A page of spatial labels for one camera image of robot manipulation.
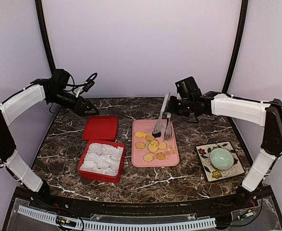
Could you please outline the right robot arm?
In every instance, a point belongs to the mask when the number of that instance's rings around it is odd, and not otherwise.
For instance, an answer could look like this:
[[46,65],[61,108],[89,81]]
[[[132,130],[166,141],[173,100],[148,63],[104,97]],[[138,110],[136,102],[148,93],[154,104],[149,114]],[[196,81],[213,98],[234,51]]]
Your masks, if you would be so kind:
[[250,202],[254,190],[282,156],[282,102],[279,99],[256,101],[209,91],[180,99],[169,96],[165,111],[179,116],[193,113],[195,117],[201,114],[232,117],[264,128],[260,151],[232,199],[237,209]]

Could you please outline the round tan cookie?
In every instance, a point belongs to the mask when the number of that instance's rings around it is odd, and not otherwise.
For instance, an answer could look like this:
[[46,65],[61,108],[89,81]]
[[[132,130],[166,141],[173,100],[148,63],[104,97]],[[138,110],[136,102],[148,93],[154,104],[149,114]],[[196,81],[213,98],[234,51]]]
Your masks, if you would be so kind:
[[154,139],[155,139],[155,137],[152,136],[152,135],[147,135],[147,136],[146,136],[146,140],[147,140],[147,141],[152,141],[152,140],[154,140]]

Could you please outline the red cookie box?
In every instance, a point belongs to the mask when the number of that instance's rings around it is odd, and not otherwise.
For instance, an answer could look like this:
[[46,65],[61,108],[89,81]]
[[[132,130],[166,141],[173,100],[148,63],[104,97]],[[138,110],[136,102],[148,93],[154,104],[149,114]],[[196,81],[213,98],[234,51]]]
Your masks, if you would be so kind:
[[87,143],[77,169],[85,179],[118,183],[125,156],[123,143],[91,140]]

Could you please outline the swirl butter cookie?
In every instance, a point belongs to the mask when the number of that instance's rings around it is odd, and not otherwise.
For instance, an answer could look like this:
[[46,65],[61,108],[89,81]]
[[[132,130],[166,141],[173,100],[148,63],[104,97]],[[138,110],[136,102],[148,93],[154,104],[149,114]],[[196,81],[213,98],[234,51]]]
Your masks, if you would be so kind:
[[150,152],[156,152],[158,150],[158,144],[159,144],[159,141],[157,140],[152,140],[150,142],[150,145],[148,147],[149,151]]

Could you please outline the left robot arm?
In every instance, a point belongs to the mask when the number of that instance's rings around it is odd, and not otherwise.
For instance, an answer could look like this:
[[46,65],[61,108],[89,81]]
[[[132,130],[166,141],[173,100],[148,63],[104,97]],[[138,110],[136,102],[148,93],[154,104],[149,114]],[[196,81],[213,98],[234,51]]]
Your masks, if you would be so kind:
[[0,103],[0,168],[6,168],[17,181],[36,193],[36,202],[50,210],[55,206],[55,200],[50,196],[49,185],[21,158],[9,130],[15,119],[42,101],[59,104],[79,116],[95,116],[99,111],[88,99],[51,83],[32,84]]

